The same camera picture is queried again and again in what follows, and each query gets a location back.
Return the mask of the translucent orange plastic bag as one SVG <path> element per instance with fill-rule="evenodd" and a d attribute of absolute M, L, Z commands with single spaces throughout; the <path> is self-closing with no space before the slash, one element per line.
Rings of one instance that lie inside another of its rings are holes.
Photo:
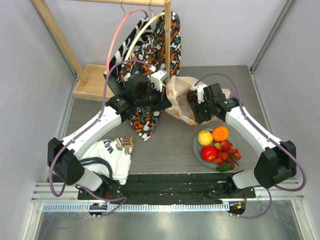
<path fill-rule="evenodd" d="M 194 126 L 198 123 L 196 123 L 192 108 L 187 101 L 187 93 L 197 81 L 194 77 L 174 75 L 166 85 L 166 96 L 172 106 L 165 111 L 186 124 Z"/>

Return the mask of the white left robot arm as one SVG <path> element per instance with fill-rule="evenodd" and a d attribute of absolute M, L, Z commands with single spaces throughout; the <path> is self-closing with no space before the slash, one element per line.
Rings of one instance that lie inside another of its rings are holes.
<path fill-rule="evenodd" d="M 85 125 L 62 140 L 52 138 L 47 147 L 49 173 L 55 173 L 68 186 L 79 185 L 88 189 L 93 198 L 102 199 L 107 192 L 103 180 L 84 168 L 80 159 L 104 134 L 131 119 L 137 108 L 150 106 L 157 111 L 169 108 L 171 103 L 164 92 L 167 78 L 164 70 L 150 77 L 133 75 L 120 94 L 104 102 L 100 112 Z"/>

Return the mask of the fake red apple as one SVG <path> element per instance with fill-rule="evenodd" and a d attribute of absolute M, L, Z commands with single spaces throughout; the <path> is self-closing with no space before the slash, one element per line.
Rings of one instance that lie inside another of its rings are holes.
<path fill-rule="evenodd" d="M 218 157 L 218 151 L 212 145 L 203 146 L 200 151 L 200 156 L 205 162 L 213 162 Z"/>

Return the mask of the fake orange fruit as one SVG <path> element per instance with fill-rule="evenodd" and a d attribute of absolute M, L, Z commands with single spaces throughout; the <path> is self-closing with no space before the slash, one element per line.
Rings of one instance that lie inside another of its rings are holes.
<path fill-rule="evenodd" d="M 215 142 L 223 142 L 228 139 L 229 130 L 225 126 L 219 126 L 213 129 L 211 134 Z"/>

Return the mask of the fake yellow apple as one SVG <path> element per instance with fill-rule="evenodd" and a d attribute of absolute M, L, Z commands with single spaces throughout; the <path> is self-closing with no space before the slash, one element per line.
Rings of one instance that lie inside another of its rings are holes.
<path fill-rule="evenodd" d="M 210 131 L 202 130 L 197 134 L 198 143 L 205 147 L 210 146 L 213 143 L 213 136 Z"/>

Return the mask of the fake strawberry bunch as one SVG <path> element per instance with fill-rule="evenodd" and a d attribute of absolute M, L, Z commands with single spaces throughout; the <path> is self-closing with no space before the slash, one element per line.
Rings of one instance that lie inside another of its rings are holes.
<path fill-rule="evenodd" d="M 216 142 L 214 147 L 217 150 L 217 158 L 214 162 L 217 164 L 216 170 L 218 172 L 232 171 L 236 166 L 240 166 L 238 161 L 242 158 L 242 155 L 230 141 Z"/>

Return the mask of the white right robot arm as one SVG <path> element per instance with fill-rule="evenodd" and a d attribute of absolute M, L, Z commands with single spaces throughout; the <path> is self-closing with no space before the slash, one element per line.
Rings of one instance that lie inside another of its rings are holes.
<path fill-rule="evenodd" d="M 225 190 L 230 197 L 238 197 L 247 187 L 260 185 L 269 189 L 296 175 L 297 165 L 292 159 L 296 156 L 296 146 L 289 140 L 284 142 L 273 136 L 256 120 L 250 119 L 239 100 L 227 98 L 218 83 L 191 86 L 187 101 L 196 123 L 217 117 L 237 130 L 258 155 L 253 169 L 234 174 L 226 184 Z"/>

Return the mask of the fake dark grape bunch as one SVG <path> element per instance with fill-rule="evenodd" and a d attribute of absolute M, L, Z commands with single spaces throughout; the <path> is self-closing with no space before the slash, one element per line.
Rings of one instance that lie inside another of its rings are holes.
<path fill-rule="evenodd" d="M 187 102 L 191 105 L 192 103 L 198 102 L 198 94 L 196 90 L 189 89 L 186 95 Z"/>

